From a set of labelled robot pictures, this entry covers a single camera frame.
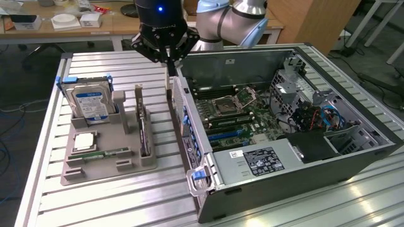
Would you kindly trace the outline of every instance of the robotic arm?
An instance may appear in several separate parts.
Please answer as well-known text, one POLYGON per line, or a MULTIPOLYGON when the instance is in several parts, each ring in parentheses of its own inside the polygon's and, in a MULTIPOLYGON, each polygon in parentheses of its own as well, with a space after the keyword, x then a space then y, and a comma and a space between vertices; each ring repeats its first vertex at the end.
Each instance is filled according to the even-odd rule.
POLYGON ((192 50, 199 34, 187 26, 180 0, 136 0, 140 33, 132 48, 152 62, 167 64, 169 76, 176 75, 175 62, 192 50))

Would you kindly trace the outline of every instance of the blue hard drive label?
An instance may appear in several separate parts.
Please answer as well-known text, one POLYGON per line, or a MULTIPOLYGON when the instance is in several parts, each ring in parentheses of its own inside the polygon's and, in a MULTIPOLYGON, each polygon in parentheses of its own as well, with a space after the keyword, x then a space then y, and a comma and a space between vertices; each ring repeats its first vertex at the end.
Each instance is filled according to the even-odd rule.
POLYGON ((245 152, 244 158, 255 176, 285 169, 272 147, 245 152))
POLYGON ((108 117, 108 110, 103 101, 101 92, 89 92, 76 94, 77 103, 84 118, 89 121, 104 120, 108 117))

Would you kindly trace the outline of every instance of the motherboard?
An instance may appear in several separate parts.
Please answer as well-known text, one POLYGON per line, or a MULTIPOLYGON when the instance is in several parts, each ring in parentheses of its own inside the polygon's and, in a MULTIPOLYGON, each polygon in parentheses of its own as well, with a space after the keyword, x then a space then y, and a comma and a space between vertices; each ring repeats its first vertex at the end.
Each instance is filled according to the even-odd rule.
POLYGON ((203 99, 193 93, 213 152, 276 140, 285 134, 255 87, 216 88, 203 99))

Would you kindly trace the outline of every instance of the gray carpet floor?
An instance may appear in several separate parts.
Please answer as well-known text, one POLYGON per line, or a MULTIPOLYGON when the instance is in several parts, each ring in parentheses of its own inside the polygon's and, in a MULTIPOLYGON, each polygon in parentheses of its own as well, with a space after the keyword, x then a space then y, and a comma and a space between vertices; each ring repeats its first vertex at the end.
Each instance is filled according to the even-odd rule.
MULTIPOLYGON (((361 18, 363 16, 352 17, 347 25, 348 30, 355 30, 361 18)), ((376 23, 377 21, 375 20, 368 23, 361 37, 376 23)), ((388 65, 385 61, 403 41, 404 34, 389 27, 385 27, 371 47, 367 48, 361 44, 357 45, 365 55, 360 56, 356 53, 349 58, 343 59, 349 63, 355 71, 365 73, 391 84, 397 84, 397 82, 403 81, 403 78, 397 78, 397 72, 393 69, 393 66, 388 65)), ((104 52, 113 50, 112 43, 108 41, 95 42, 93 48, 88 48, 85 42, 65 43, 60 44, 60 46, 67 52, 104 52)), ((27 103, 37 99, 49 98, 59 66, 60 53, 53 49, 45 50, 31 60, 31 64, 33 66, 32 70, 24 71, 20 64, 21 59, 36 47, 37 45, 32 44, 28 45, 27 51, 20 51, 16 45, 11 45, 8 50, 0 54, 0 106, 12 103, 27 103)), ((336 52, 332 52, 331 55, 340 56, 336 52)), ((356 73, 352 72, 347 63, 340 59, 332 59, 332 61, 344 70, 344 72, 357 80, 356 73)), ((393 65, 404 67, 404 56, 400 56, 393 65)), ((380 90, 369 83, 365 83, 363 86, 369 93, 381 100, 380 90)), ((397 105, 401 101, 400 97, 388 91, 385 94, 385 102, 391 105, 397 105)), ((47 102, 29 106, 27 110, 36 110, 44 107, 47 107, 47 102)), ((401 119, 404 119, 404 113, 393 109, 392 111, 401 119)), ((15 112, 9 114, 9 116, 19 117, 20 114, 21 112, 15 112)), ((11 166, 9 170, 0 177, 0 200, 11 194, 16 186, 19 187, 11 200, 7 200, 0 204, 0 227, 13 226, 44 115, 44 111, 27 113, 24 116, 25 124, 20 133, 9 140, 4 141, 8 146, 8 150, 13 154, 16 168, 20 173, 20 184, 13 166, 11 166)), ((13 124, 13 121, 15 119, 0 116, 0 133, 13 124)), ((5 162, 0 163, 0 169, 4 168, 4 163, 5 162)))

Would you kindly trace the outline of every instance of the metal slotted table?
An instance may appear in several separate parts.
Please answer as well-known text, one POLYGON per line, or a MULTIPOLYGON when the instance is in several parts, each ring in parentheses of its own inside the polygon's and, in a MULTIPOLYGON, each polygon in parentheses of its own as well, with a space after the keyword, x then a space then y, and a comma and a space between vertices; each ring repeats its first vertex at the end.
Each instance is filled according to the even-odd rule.
MULTIPOLYGON (((404 139, 403 121, 324 55, 304 44, 281 46, 296 45, 404 139)), ((149 63, 137 52, 80 53, 61 59, 57 75, 92 77, 107 73, 113 77, 115 89, 127 91, 128 110, 135 107, 131 89, 135 84, 143 84, 144 103, 152 113, 157 169, 61 186, 71 108, 53 87, 16 226, 268 227, 404 223, 404 151, 399 150, 347 182, 199 224, 168 112, 165 68, 149 63)), ((309 69, 307 77, 319 89, 328 88, 309 69)))

